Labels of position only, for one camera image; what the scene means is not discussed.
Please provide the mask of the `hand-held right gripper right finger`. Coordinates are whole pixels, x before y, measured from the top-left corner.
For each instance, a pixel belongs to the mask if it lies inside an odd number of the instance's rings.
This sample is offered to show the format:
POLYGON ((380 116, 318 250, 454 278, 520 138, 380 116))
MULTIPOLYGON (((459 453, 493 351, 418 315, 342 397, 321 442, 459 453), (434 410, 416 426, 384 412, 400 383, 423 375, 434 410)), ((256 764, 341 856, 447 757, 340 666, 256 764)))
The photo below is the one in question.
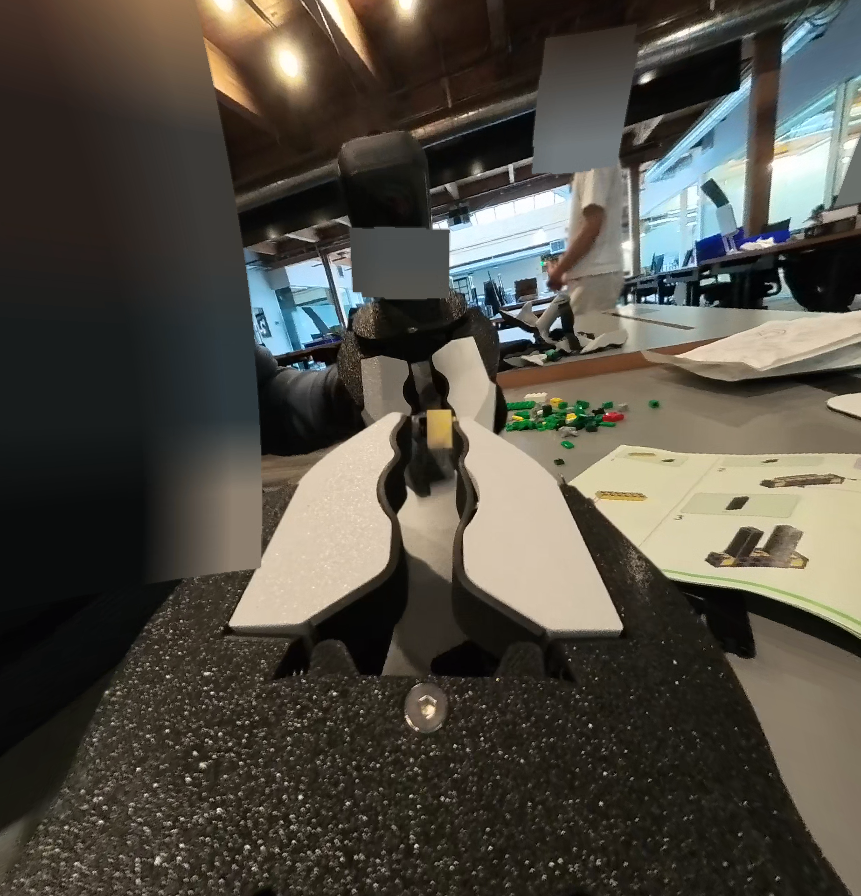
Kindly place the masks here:
POLYGON ((456 422, 454 445, 453 610, 468 638, 619 637, 623 622, 569 506, 576 491, 473 420, 456 422))

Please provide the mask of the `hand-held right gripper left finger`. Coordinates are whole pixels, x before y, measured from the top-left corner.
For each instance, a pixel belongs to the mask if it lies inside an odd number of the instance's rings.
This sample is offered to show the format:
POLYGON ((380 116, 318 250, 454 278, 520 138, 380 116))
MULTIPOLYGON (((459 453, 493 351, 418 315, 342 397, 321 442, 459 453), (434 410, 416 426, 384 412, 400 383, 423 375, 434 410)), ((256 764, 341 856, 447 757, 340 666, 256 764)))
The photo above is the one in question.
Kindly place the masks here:
POLYGON ((304 636, 392 576, 401 537, 384 487, 409 429, 389 413, 302 477, 228 622, 232 633, 304 636))

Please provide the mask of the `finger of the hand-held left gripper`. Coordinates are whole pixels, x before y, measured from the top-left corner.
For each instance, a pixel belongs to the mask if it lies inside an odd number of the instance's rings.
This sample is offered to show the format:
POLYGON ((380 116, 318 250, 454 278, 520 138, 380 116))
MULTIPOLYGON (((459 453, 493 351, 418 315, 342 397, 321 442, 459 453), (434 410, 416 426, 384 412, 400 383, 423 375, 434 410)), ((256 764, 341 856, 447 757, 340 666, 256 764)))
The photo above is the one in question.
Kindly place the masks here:
POLYGON ((430 364, 443 383, 444 404, 452 410, 460 427, 473 422, 493 434, 504 430, 504 395, 496 381, 496 371, 488 370, 475 337, 447 342, 431 355, 430 364))
POLYGON ((403 393, 410 374, 410 365, 402 359, 375 356, 361 361, 361 415, 367 427, 391 413, 412 415, 411 404, 403 393))

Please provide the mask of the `tan and black brick assembly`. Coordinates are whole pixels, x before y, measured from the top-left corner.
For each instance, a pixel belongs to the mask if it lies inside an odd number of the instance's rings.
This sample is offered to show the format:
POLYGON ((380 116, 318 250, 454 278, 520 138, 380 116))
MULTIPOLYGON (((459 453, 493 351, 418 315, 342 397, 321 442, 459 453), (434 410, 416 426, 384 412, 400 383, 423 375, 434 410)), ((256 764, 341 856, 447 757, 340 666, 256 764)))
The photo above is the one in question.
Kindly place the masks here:
POLYGON ((427 409, 410 418, 410 457, 406 484, 418 498, 455 475, 454 416, 449 409, 427 409))

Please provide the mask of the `person's left forearm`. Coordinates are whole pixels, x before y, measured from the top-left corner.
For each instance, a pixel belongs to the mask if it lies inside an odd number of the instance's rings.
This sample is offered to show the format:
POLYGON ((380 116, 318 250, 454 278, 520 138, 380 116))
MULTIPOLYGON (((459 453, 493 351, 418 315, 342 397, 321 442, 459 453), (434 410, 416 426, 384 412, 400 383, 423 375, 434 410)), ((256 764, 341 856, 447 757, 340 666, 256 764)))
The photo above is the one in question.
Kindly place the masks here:
POLYGON ((255 360, 261 454, 310 454, 363 429, 361 410, 335 364, 300 371, 279 365, 261 345, 255 360))

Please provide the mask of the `background work desk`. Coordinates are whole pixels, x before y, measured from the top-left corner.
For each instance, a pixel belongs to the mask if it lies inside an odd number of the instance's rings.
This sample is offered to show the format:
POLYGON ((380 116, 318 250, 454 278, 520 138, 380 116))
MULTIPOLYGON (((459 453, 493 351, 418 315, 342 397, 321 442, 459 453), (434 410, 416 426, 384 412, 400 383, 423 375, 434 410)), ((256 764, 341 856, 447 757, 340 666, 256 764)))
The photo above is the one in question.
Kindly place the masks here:
POLYGON ((695 264, 626 280, 622 297, 637 304, 762 310, 784 288, 808 312, 845 312, 861 296, 861 207, 824 213, 815 226, 777 231, 735 245, 709 238, 695 264))

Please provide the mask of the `torn white paper bag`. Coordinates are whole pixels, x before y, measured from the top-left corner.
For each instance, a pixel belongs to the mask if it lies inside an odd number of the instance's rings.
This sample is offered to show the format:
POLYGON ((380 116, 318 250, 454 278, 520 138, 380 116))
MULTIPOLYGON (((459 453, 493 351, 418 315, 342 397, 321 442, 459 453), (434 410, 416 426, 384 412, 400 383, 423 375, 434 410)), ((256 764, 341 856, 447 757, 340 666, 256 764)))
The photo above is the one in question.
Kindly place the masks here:
POLYGON ((501 307, 493 323, 500 336, 500 372, 622 349, 628 339, 624 329, 599 335, 577 330, 568 291, 556 293, 540 313, 534 300, 501 307))

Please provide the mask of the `pile of colourful bricks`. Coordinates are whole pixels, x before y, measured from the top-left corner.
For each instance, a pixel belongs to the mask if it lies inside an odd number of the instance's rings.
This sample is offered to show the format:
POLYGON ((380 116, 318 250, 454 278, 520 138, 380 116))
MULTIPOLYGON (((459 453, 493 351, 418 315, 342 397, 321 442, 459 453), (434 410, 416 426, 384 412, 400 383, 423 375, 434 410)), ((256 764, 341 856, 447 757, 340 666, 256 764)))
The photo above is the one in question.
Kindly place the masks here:
POLYGON ((664 414, 658 398, 638 401, 564 397, 559 392, 529 391, 505 400, 504 420, 496 435, 550 435, 562 447, 583 434, 612 431, 629 420, 656 420, 664 414))

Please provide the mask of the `brick building instruction booklet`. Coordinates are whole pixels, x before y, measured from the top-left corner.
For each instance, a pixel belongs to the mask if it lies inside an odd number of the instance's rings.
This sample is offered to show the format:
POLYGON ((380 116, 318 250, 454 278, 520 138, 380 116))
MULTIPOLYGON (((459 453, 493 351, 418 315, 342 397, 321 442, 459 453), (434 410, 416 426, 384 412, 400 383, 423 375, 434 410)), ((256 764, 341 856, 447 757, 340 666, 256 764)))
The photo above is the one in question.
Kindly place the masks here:
POLYGON ((773 599, 861 641, 861 454, 620 445, 571 484, 672 580, 773 599))

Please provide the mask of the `grey table with wooden edge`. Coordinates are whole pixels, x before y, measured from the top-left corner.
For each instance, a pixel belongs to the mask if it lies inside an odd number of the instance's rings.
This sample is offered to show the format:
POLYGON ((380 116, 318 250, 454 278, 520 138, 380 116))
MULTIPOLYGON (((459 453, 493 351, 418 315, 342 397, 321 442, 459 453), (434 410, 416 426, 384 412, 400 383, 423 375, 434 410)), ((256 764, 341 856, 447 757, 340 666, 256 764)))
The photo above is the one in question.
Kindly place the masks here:
POLYGON ((667 306, 619 308, 614 315, 619 327, 627 333, 621 347, 550 364, 514 368, 499 373, 498 384, 504 389, 541 389, 569 380, 669 366, 671 363, 667 361, 649 361, 646 353, 677 356, 767 322, 818 317, 805 311, 667 306))

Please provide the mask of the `round ceiling light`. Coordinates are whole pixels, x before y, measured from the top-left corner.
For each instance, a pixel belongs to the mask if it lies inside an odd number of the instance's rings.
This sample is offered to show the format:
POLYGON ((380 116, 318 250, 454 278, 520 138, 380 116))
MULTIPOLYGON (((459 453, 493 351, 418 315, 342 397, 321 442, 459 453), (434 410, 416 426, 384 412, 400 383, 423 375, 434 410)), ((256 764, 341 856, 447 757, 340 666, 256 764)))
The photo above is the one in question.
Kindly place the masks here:
POLYGON ((305 77, 305 65, 299 48, 290 40, 272 43, 270 57, 278 75, 288 84, 301 84, 305 77))

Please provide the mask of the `wooden pillar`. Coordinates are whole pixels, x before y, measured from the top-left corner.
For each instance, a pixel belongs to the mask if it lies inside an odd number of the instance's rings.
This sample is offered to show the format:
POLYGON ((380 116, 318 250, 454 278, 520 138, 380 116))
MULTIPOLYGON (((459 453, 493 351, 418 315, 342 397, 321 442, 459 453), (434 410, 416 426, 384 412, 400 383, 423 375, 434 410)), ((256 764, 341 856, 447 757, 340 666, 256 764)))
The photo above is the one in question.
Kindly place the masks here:
POLYGON ((769 222, 784 26, 753 39, 743 229, 752 237, 769 222))

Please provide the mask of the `metal ceiling duct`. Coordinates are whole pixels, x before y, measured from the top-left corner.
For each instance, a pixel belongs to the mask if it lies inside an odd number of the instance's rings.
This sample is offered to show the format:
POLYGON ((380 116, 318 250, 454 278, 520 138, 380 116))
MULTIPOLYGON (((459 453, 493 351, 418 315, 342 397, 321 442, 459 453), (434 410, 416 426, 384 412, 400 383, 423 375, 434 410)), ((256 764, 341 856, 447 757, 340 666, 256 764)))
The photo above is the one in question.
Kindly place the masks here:
MULTIPOLYGON (((689 58, 714 51, 734 41, 754 36, 777 25, 801 24, 817 28, 827 26, 838 16, 843 2, 734 2, 723 11, 693 19, 683 27, 666 29, 673 20, 663 21, 656 28, 641 33, 636 69, 640 75, 665 73, 668 65, 684 64, 689 58)), ((432 121, 412 130, 414 139, 423 147, 432 147, 448 140, 497 125, 535 109, 537 90, 501 98, 483 106, 468 108, 446 118, 432 121)), ((254 210, 287 196, 325 184, 337 176, 336 159, 266 185, 237 192, 239 214, 254 210)))

